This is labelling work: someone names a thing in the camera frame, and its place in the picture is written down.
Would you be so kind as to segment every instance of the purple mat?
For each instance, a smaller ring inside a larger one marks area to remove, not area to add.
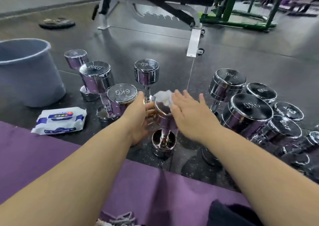
[[[0,204],[80,147],[1,121],[0,138]],[[240,193],[125,160],[102,210],[133,211],[147,226],[206,225],[215,199],[249,206]]]

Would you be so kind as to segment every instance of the left hand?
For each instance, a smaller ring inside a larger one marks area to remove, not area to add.
[[[154,102],[144,104],[144,93],[139,91],[134,102],[127,107],[121,117],[129,127],[133,145],[148,135],[146,118],[153,114],[155,114]]]

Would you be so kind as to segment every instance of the forearm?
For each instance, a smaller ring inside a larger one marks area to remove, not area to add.
[[[226,128],[204,144],[231,174],[265,225],[316,225],[319,186]]]
[[[131,143],[119,119],[2,204],[0,222],[94,225]]]

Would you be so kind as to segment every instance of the green gym machine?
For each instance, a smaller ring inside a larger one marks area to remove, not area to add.
[[[269,17],[251,13],[251,8],[255,0],[250,1],[249,8],[246,11],[233,10],[236,0],[224,0],[215,4],[213,14],[202,14],[200,21],[203,24],[218,24],[230,27],[239,27],[253,31],[269,32],[271,28],[276,27],[277,23],[273,22],[274,16],[278,10],[282,0],[276,0],[269,13]],[[261,23],[245,23],[245,22],[231,22],[229,21],[230,15],[239,15],[252,19],[260,20]]]

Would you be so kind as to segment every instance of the gray bucket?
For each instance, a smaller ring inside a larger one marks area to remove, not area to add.
[[[0,82],[13,87],[26,106],[47,106],[65,95],[50,48],[33,38],[0,41]]]

